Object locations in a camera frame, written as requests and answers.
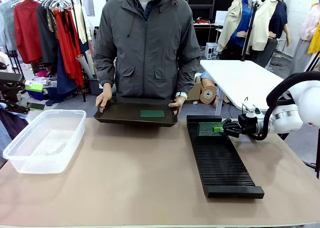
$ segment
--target mannequin arm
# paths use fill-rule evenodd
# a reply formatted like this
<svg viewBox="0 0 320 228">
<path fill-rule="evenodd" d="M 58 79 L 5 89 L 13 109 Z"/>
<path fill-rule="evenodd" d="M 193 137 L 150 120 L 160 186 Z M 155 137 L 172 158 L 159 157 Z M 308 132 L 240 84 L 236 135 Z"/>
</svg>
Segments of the mannequin arm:
<svg viewBox="0 0 320 228">
<path fill-rule="evenodd" d="M 291 43 L 291 35 L 290 35 L 288 24 L 284 26 L 284 32 L 286 34 L 286 46 L 288 47 Z"/>
</svg>

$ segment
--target cardboard box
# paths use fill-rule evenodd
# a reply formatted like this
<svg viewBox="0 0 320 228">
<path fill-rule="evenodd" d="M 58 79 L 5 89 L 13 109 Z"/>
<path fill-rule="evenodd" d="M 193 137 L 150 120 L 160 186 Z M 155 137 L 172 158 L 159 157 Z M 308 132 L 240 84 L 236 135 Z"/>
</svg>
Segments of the cardboard box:
<svg viewBox="0 0 320 228">
<path fill-rule="evenodd" d="M 200 77 L 196 77 L 194 87 L 188 93 L 187 101 L 198 101 L 200 99 L 201 86 Z"/>
</svg>

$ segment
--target gray pants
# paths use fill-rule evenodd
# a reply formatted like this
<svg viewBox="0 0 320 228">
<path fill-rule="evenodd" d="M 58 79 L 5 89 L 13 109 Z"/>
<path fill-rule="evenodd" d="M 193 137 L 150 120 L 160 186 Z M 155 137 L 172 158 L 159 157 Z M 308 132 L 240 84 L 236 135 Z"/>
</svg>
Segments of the gray pants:
<svg viewBox="0 0 320 228">
<path fill-rule="evenodd" d="M 290 75 L 295 73 L 303 73 L 306 70 L 312 54 L 308 54 L 311 42 L 299 40 L 296 46 L 294 57 L 291 64 Z"/>
</svg>

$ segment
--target clear plastic bin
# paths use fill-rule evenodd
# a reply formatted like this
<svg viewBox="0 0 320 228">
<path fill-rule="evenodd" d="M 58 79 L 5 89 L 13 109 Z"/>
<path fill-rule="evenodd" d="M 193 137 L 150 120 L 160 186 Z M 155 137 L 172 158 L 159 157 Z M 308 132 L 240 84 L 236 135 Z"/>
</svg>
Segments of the clear plastic bin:
<svg viewBox="0 0 320 228">
<path fill-rule="evenodd" d="M 65 170 L 85 132 L 83 110 L 47 110 L 3 152 L 19 173 L 56 174 Z"/>
</svg>

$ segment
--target jacket pocket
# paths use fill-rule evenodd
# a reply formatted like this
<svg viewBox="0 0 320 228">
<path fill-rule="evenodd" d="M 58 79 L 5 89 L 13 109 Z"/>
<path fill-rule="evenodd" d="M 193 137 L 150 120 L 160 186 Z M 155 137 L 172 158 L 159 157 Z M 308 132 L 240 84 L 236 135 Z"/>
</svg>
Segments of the jacket pocket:
<svg viewBox="0 0 320 228">
<path fill-rule="evenodd" d="M 155 67 L 155 88 L 157 96 L 162 99 L 171 99 L 177 86 L 178 69 L 176 65 Z"/>
<path fill-rule="evenodd" d="M 135 66 L 120 64 L 117 66 L 116 88 L 120 97 L 132 97 L 135 95 L 136 78 Z"/>
</svg>

